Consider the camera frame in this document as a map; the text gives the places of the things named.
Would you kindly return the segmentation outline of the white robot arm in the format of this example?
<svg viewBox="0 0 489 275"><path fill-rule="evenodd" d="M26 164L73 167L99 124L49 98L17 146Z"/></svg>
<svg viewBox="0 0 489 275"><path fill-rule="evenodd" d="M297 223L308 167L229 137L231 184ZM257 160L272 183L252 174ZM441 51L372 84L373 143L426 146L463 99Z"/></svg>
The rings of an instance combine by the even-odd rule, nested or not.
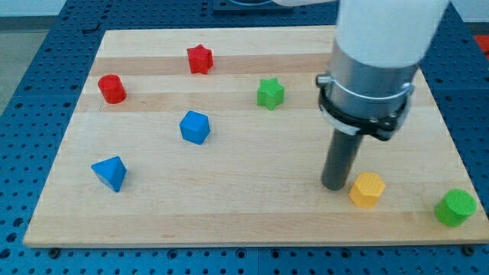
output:
<svg viewBox="0 0 489 275"><path fill-rule="evenodd" d="M341 0L332 55L316 77L333 126L322 184L345 185L362 138L388 141L410 110L413 77L449 0Z"/></svg>

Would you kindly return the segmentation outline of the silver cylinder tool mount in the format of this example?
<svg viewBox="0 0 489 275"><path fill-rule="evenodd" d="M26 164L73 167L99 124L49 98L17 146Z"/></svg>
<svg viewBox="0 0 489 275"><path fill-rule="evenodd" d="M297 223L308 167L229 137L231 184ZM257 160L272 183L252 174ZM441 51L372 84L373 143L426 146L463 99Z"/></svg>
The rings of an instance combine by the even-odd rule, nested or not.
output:
<svg viewBox="0 0 489 275"><path fill-rule="evenodd" d="M338 43L326 71L316 76L318 105L335 129L390 140L410 110L418 65L383 68L349 56Z"/></svg>

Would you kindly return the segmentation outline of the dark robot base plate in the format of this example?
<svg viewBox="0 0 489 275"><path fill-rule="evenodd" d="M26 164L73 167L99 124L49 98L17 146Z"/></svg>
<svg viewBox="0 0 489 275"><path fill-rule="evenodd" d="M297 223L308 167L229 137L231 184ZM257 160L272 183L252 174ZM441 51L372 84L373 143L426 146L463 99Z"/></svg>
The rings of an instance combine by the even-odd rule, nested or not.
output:
<svg viewBox="0 0 489 275"><path fill-rule="evenodd" d="M292 12L293 7L278 5L273 0L213 0L212 13L214 15L260 14Z"/></svg>

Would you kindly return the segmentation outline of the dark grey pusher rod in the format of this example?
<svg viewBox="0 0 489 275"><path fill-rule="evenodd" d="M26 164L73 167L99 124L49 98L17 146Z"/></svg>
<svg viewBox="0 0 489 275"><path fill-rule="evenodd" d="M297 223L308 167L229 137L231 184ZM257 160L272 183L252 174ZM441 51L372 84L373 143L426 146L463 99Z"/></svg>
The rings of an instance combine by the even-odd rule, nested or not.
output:
<svg viewBox="0 0 489 275"><path fill-rule="evenodd" d="M334 130L322 172L322 184L327 189L340 190L345 186L362 139L359 134Z"/></svg>

